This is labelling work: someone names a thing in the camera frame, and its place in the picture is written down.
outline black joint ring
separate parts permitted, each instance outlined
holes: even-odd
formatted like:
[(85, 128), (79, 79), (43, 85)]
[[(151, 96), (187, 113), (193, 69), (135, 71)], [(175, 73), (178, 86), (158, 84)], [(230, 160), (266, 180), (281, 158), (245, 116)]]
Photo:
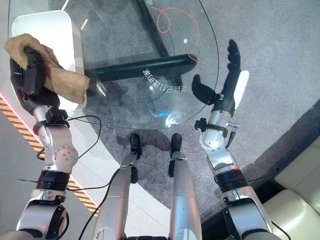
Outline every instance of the black joint ring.
[(228, 130), (223, 126), (219, 126), (219, 125), (215, 125), (215, 124), (206, 124), (205, 129), (212, 129), (212, 130), (221, 131), (221, 132), (223, 132), (224, 138), (226, 138), (228, 135)]

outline white chair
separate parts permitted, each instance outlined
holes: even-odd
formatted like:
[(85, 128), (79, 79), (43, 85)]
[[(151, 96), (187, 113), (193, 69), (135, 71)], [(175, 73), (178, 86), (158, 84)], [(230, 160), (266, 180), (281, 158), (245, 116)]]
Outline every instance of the white chair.
[[(45, 11), (18, 16), (12, 24), (12, 36), (30, 34), (51, 48), (59, 64), (66, 70), (84, 74), (80, 29), (65, 11)], [(60, 109), (82, 110), (87, 104), (77, 104), (59, 96)]]
[[(291, 240), (320, 239), (320, 216), (299, 195), (285, 189), (263, 204), (271, 220), (283, 229)], [(282, 240), (288, 237), (272, 225), (273, 233)]]

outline wire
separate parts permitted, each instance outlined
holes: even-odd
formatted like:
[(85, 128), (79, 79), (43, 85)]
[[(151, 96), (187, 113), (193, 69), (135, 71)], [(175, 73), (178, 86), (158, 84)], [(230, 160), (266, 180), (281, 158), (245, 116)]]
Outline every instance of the wire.
[(41, 160), (41, 161), (44, 161), (45, 159), (40, 156), (44, 151), (45, 151), (45, 148), (42, 147), (41, 151), (39, 151), (39, 152), (36, 154), (36, 158), (39, 159), (39, 160)]
[(109, 189), (110, 189), (111, 183), (112, 183), (112, 181), (114, 180), (114, 178), (115, 178), (115, 176), (117, 175), (117, 173), (119, 172), (119, 170), (120, 170), (120, 168), (118, 168), (118, 169), (114, 172), (114, 174), (112, 175), (112, 177), (110, 178), (109, 187), (108, 187), (108, 189), (107, 189), (107, 191), (106, 191), (106, 193), (105, 193), (105, 195), (104, 195), (104, 198), (102, 199), (102, 201), (101, 201), (101, 203), (99, 204), (99, 206), (98, 206), (98, 207), (94, 210), (94, 212), (91, 214), (91, 216), (89, 217), (89, 219), (86, 221), (86, 223), (85, 223), (85, 225), (84, 225), (84, 227), (83, 227), (83, 229), (82, 229), (82, 231), (81, 231), (81, 234), (80, 234), (78, 240), (81, 240), (81, 238), (82, 238), (82, 236), (83, 236), (83, 234), (84, 234), (84, 232), (85, 232), (88, 224), (90, 223), (90, 220), (94, 217), (94, 215), (96, 214), (96, 212), (98, 211), (98, 209), (102, 206), (102, 204), (104, 204), (105, 200), (107, 199), (107, 196), (108, 196), (108, 193), (109, 193)]
[(217, 70), (217, 73), (216, 73), (216, 81), (215, 81), (215, 85), (214, 85), (214, 89), (213, 89), (213, 90), (215, 90), (216, 87), (217, 87), (217, 83), (218, 83), (218, 78), (219, 78), (219, 66), (220, 66), (218, 42), (217, 42), (215, 30), (214, 30), (214, 28), (213, 28), (213, 26), (212, 26), (212, 24), (211, 24), (211, 21), (210, 21), (210, 19), (209, 19), (209, 17), (208, 17), (208, 14), (207, 14), (204, 6), (202, 5), (201, 0), (199, 0), (199, 3), (200, 3), (200, 5), (201, 5), (201, 7), (202, 7), (202, 9), (203, 9), (203, 11), (204, 11), (204, 14), (205, 14), (207, 20), (209, 21), (210, 27), (211, 27), (212, 32), (213, 32), (215, 44), (216, 44), (216, 55), (217, 55), (217, 58), (218, 58), (218, 62), (217, 62), (218, 70)]
[(275, 224), (273, 221), (271, 221), (271, 223), (272, 223), (273, 225), (275, 225), (281, 232), (283, 232), (283, 233), (288, 237), (289, 240), (291, 240), (291, 237), (289, 236), (289, 234), (286, 233), (281, 227), (279, 227), (279, 226), (278, 226), (277, 224)]
[(253, 182), (253, 181), (256, 181), (256, 180), (260, 180), (260, 179), (265, 179), (265, 178), (268, 178), (268, 177), (271, 177), (271, 176), (262, 176), (262, 177), (258, 177), (258, 178), (255, 178), (255, 179), (252, 179), (252, 180), (249, 180), (248, 182)]
[(66, 212), (66, 216), (65, 216), (65, 218), (66, 218), (66, 225), (65, 225), (65, 229), (63, 230), (63, 232), (61, 233), (61, 235), (60, 235), (56, 240), (61, 239), (61, 238), (63, 237), (63, 235), (65, 235), (65, 233), (66, 233), (66, 232), (67, 232), (67, 230), (68, 230), (68, 227), (69, 227), (69, 214), (68, 214), (68, 212)]
[[(96, 118), (98, 119), (99, 123), (94, 123), (94, 122), (89, 122), (89, 121), (84, 121), (84, 120), (79, 120), (79, 119), (82, 119), (82, 118)], [(101, 128), (102, 128), (102, 122), (100, 120), (99, 117), (97, 116), (94, 116), (94, 115), (85, 115), (85, 116), (78, 116), (78, 117), (72, 117), (72, 118), (69, 118), (68, 121), (71, 121), (71, 120), (78, 120), (78, 121), (82, 121), (82, 122), (86, 122), (86, 123), (89, 123), (89, 124), (99, 124), (99, 133), (98, 133), (98, 136), (97, 136), (97, 139), (96, 141), (94, 142), (94, 144), (89, 147), (84, 153), (82, 153), (79, 157), (81, 158), (83, 155), (85, 155), (87, 152), (89, 152), (99, 141), (99, 138), (100, 138), (100, 134), (101, 134)], [(36, 158), (41, 160), (41, 161), (44, 161), (45, 159), (43, 157), (40, 157), (40, 155), (45, 151), (45, 148), (42, 147), (41, 151), (39, 151), (37, 154), (36, 154)]]
[(100, 118), (97, 117), (97, 116), (94, 116), (94, 115), (85, 115), (85, 116), (72, 117), (72, 118), (69, 118), (68, 121), (78, 120), (78, 119), (82, 119), (82, 118), (96, 118), (96, 119), (98, 119), (98, 121), (99, 121), (99, 132), (98, 132), (98, 136), (97, 136), (96, 141), (94, 142), (94, 144), (91, 147), (89, 147), (84, 153), (82, 153), (78, 157), (78, 159), (80, 159), (83, 155), (85, 155), (87, 152), (89, 152), (97, 144), (97, 142), (99, 141), (99, 138), (100, 138), (101, 128), (102, 128), (102, 123), (101, 123)]
[(65, 189), (67, 189), (68, 191), (80, 191), (80, 190), (90, 190), (90, 189), (103, 189), (105, 188), (106, 186), (108, 186), (110, 184), (110, 182), (108, 182), (106, 185), (103, 185), (103, 186), (95, 186), (95, 187), (85, 187), (85, 188), (77, 188), (77, 189), (70, 189), (68, 187), (66, 187)]
[(149, 165), (149, 166), (151, 166), (151, 167), (154, 167), (166, 180), (167, 180), (167, 178), (166, 178), (166, 176), (160, 171), (160, 169), (159, 168), (157, 168), (155, 165), (152, 165), (152, 164), (150, 164), (150, 163), (148, 163), (148, 162), (145, 162), (145, 161), (137, 161), (138, 163), (142, 163), (142, 164), (147, 164), (147, 165)]

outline chinese characters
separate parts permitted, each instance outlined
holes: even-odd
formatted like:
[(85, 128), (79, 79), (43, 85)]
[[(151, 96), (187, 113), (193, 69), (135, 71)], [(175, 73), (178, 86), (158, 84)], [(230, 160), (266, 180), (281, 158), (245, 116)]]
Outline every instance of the chinese characters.
[(181, 93), (181, 92), (186, 92), (187, 91), (187, 86), (182, 85), (182, 86), (168, 86), (165, 84), (160, 83), (157, 79), (154, 78), (154, 76), (151, 74), (150, 70), (148, 68), (144, 71), (142, 71), (144, 76), (148, 79), (149, 83), (156, 88), (159, 89), (163, 92), (167, 93)]

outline gray carpet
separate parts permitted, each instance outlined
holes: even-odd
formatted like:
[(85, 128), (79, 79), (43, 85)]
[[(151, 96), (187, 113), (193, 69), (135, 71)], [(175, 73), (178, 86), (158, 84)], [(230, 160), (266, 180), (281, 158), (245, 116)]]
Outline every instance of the gray carpet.
[[(49, 1), (50, 4), (57, 4), (55, 7), (59, 8), (63, 2)], [(117, 21), (112, 17), (108, 18), (114, 12), (105, 13), (107, 9), (104, 9), (102, 1), (92, 2), (94, 3), (93, 8), (91, 6), (87, 10), (93, 10), (91, 13), (84, 11), (89, 15), (88, 17), (83, 16), (83, 18), (92, 17), (91, 27), (90, 21), (86, 26), (88, 31), (92, 31), (88, 36), (98, 39), (97, 42), (100, 42), (100, 45), (86, 45), (86, 41), (82, 41), (86, 68), (111, 65), (117, 63), (116, 61), (127, 63), (155, 56), (154, 49), (148, 45), (146, 36), (139, 29), (135, 29), (135, 31), (141, 31), (140, 37), (132, 38), (132, 42), (124, 46), (118, 45), (117, 39), (120, 42), (130, 38), (130, 35), (126, 35), (127, 31), (118, 29), (119, 31), (112, 32), (106, 28), (104, 32), (101, 32), (100, 29), (96, 29), (95, 21), (107, 19), (110, 21), (109, 24)], [(120, 10), (127, 4), (126, 1), (117, 1), (117, 3), (118, 5), (113, 7), (119, 7)], [(229, 148), (239, 165), (242, 168), (247, 166), (246, 169), (248, 169), (248, 166), (252, 166), (320, 97), (318, 80), (320, 75), (318, 64), (320, 60), (320, 4), (317, 0), (303, 2), (299, 0), (203, 0), (202, 3), (215, 30), (219, 48), (220, 67), (217, 92), (222, 89), (224, 79), (228, 74), (227, 46), (229, 39), (232, 38), (238, 43), (242, 57), (241, 68), (250, 72), (245, 95), (233, 119), (240, 122), (241, 127)], [(130, 21), (136, 21), (130, 15), (128, 18)], [(101, 39), (113, 43), (114, 51), (101, 50), (106, 48)], [(138, 51), (137, 44), (143, 45), (144, 49), (133, 59), (131, 50)], [(206, 50), (214, 52), (211, 48), (204, 48), (202, 52)], [(215, 84), (215, 78), (212, 76), (217, 73), (217, 69), (215, 69), (217, 67), (216, 57), (212, 56), (213, 74), (203, 77), (207, 84)], [(126, 103), (130, 101), (136, 103), (139, 97), (129, 98)], [(88, 105), (85, 111), (90, 112), (90, 109), (91, 106)], [(136, 131), (143, 144), (143, 155), (140, 160), (148, 163), (141, 162), (139, 164), (139, 183), (168, 207), (171, 205), (172, 195), (172, 180), (167, 177), (170, 160), (169, 141), (175, 132), (182, 135), (182, 150), (189, 159), (203, 221), (223, 207), (220, 191), (214, 183), (206, 156), (199, 146), (200, 133), (193, 128), (196, 119), (209, 117), (210, 109), (210, 107), (206, 107), (196, 117), (172, 128)], [(104, 127), (102, 129), (101, 140), (118, 162), (128, 152), (128, 137), (131, 132), (132, 130), (121, 128)], [(282, 147), (284, 149), (292, 148), (291, 142), (284, 140)], [(276, 158), (281, 158), (277, 154), (265, 154), (264, 156), (267, 157), (259, 158), (258, 167), (250, 167), (253, 170), (248, 171), (248, 173), (250, 172), (249, 177), (259, 177), (270, 170), (271, 165), (268, 164), (268, 157), (274, 158), (272, 163), (277, 162)], [(150, 165), (156, 166), (165, 177)]]

